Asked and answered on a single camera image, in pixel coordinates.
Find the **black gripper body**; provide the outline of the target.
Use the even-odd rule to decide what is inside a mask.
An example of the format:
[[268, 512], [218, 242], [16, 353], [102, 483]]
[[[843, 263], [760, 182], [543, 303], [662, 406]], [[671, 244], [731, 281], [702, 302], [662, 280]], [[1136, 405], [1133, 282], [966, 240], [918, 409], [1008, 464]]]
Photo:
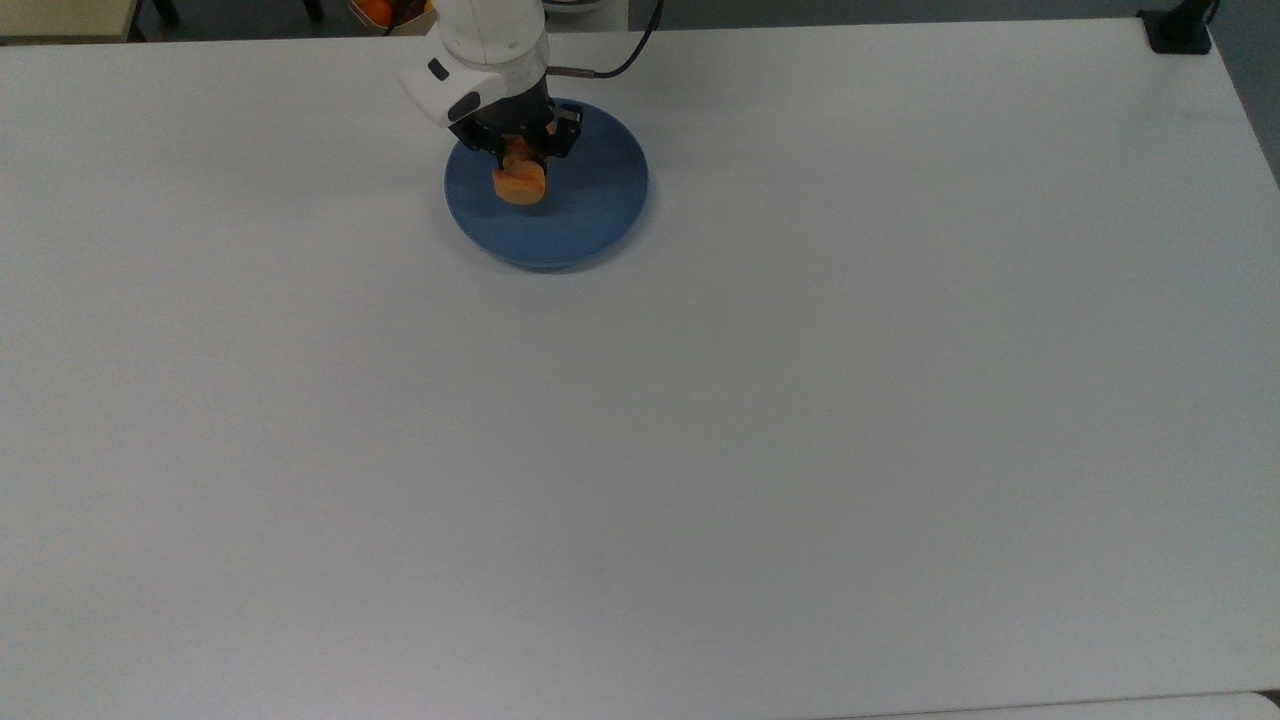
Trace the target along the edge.
[[530, 90], [512, 97], [504, 97], [485, 108], [479, 106], [476, 94], [470, 94], [458, 102], [458, 108], [468, 111], [466, 117], [452, 117], [448, 129], [467, 149], [481, 151], [481, 142], [488, 136], [513, 136], [521, 138], [531, 150], [539, 150], [538, 127], [547, 110], [582, 110], [577, 104], [558, 104], [549, 95], [545, 79], [538, 81]]

